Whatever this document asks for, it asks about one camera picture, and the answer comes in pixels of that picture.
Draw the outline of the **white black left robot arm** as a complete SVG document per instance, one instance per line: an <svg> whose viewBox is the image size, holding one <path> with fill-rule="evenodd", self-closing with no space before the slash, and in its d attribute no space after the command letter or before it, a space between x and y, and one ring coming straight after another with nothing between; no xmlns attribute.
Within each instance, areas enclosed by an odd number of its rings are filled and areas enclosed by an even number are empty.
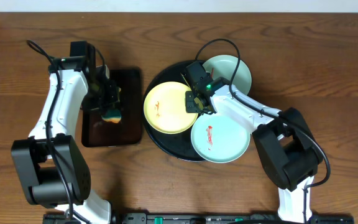
<svg viewBox="0 0 358 224"><path fill-rule="evenodd" d="M62 223L113 223L112 205L91 188L90 169L75 141L80 111L110 119L118 88L94 56L53 58L39 120L11 156L27 202L64 213Z"/></svg>

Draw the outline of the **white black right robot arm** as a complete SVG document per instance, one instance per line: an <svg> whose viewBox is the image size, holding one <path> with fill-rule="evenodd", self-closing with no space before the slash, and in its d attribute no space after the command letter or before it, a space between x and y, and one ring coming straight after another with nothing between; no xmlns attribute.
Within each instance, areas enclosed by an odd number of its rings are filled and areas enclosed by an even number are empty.
<svg viewBox="0 0 358 224"><path fill-rule="evenodd" d="M203 159L234 161L253 141L264 172L278 187L279 218L295 223L311 219L310 188L317 185L319 164L329 161L298 110L270 108L233 85L187 91L185 105L188 113L200 114L191 144Z"/></svg>

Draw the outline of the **green yellow sponge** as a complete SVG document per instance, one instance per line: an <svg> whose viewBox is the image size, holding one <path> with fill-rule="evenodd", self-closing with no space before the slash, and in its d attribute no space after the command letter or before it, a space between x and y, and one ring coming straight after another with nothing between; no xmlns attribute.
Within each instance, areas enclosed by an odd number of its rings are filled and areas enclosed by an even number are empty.
<svg viewBox="0 0 358 224"><path fill-rule="evenodd" d="M117 88L117 101L113 103L111 108L108 108L104 114L102 114L102 119L105 122L109 123L120 123L122 119L121 115L121 100L120 100L121 88Z"/></svg>

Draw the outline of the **yellow plate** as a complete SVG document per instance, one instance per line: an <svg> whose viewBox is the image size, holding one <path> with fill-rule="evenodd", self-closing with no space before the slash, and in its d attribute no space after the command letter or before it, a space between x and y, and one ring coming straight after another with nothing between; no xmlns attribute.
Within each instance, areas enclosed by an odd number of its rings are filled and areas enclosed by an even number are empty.
<svg viewBox="0 0 358 224"><path fill-rule="evenodd" d="M186 112L185 93L190 87L180 82L164 82L153 87L144 100L144 115L151 127L165 134L178 134L196 121L196 113Z"/></svg>

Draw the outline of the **light blue plate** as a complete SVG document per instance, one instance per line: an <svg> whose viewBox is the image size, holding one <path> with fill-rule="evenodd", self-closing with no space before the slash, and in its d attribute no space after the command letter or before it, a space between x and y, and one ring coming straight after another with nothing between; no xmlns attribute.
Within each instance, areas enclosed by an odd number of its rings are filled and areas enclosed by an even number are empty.
<svg viewBox="0 0 358 224"><path fill-rule="evenodd" d="M240 158L250 144L250 133L223 115L201 115L191 129L191 143L205 160L228 163Z"/></svg>

